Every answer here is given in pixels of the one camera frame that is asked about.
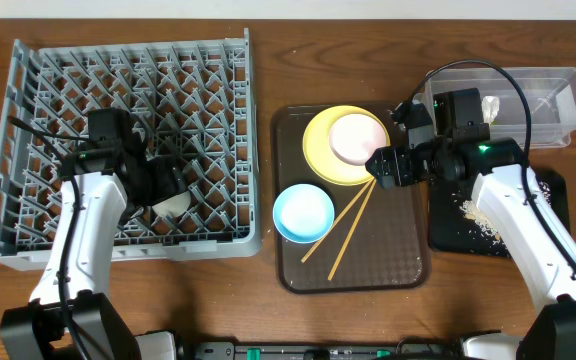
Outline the white plastic cup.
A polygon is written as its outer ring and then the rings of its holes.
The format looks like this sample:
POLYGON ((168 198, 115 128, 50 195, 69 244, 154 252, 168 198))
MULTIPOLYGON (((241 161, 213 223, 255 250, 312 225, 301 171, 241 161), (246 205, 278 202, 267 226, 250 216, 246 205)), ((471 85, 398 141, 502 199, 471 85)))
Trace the white plastic cup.
POLYGON ((152 205, 151 208, 160 217, 177 218, 188 210, 190 203, 191 195, 186 191, 152 205))

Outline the pink bowl with rice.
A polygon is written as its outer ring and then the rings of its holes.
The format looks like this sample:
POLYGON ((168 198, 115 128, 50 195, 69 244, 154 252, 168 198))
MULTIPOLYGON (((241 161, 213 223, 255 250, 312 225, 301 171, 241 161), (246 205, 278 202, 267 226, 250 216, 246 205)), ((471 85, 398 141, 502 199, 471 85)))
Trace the pink bowl with rice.
POLYGON ((354 166, 363 166, 377 149, 389 144, 381 122, 365 114, 340 117, 330 128, 328 141, 342 162, 354 166))

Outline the light blue bowl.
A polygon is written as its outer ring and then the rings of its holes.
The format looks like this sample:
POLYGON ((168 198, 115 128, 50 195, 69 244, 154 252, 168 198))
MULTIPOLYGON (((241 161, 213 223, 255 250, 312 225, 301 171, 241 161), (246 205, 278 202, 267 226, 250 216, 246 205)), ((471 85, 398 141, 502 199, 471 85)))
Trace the light blue bowl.
POLYGON ((331 230, 335 208, 331 197, 320 187, 296 184, 277 196, 272 218, 284 239, 297 244, 311 244, 331 230))

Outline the white tissue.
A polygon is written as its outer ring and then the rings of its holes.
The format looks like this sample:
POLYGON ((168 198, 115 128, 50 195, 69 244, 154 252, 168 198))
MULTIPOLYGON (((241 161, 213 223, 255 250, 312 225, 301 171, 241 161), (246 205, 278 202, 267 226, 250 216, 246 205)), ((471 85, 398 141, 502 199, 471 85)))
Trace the white tissue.
POLYGON ((500 99, 497 96, 484 96, 481 107, 484 122, 492 124, 500 110, 500 99))

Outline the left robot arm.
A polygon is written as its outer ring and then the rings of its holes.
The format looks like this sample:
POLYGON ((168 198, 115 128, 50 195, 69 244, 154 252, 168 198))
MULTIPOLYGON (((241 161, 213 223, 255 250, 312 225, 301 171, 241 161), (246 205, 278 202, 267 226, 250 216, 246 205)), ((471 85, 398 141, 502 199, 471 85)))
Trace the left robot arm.
POLYGON ((4 312, 0 337, 11 359, 176 359, 170 330, 134 335, 107 291, 114 236, 136 211, 182 214, 189 194, 176 159, 148 158, 136 116, 105 108, 88 134, 59 155, 61 214, 42 277, 23 307, 4 312))

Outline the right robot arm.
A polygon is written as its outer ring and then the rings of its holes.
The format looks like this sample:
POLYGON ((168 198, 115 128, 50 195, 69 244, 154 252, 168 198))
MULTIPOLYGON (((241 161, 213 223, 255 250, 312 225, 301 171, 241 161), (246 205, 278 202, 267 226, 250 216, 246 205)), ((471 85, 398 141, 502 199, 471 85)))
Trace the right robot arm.
POLYGON ((492 139, 475 88, 440 93, 393 115, 407 135, 382 147, 366 170, 385 189, 430 179, 459 185, 500 234, 527 284, 537 318, 523 337, 501 332, 461 339, 470 359, 576 359, 576 243, 527 163, 527 145, 492 139))

